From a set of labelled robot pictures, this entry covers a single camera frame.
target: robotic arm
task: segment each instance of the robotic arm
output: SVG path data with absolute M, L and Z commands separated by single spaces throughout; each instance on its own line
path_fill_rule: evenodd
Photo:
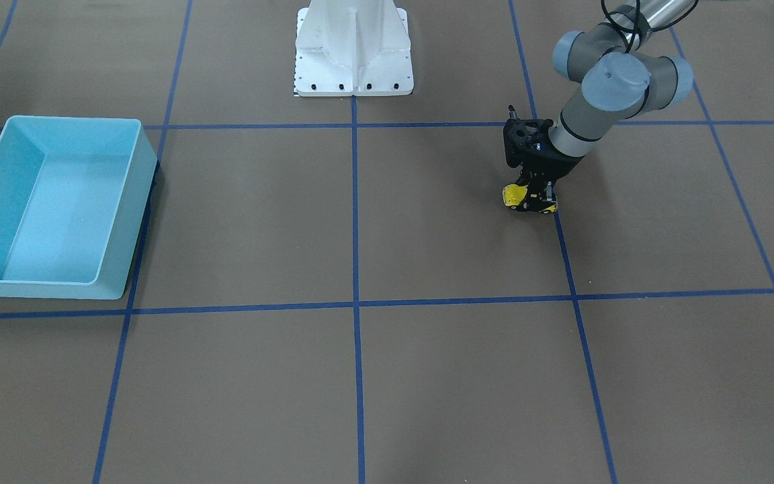
M 618 120 L 663 110 L 685 99 L 693 74 L 684 58 L 635 53 L 654 32 L 685 18 L 697 0 L 629 0 L 608 12 L 589 33 L 561 37 L 551 61 L 557 73 L 580 83 L 559 119 L 522 120 L 513 106 L 503 128 L 507 165 L 521 166 L 503 202 L 519 212 L 557 211 L 554 186 Z

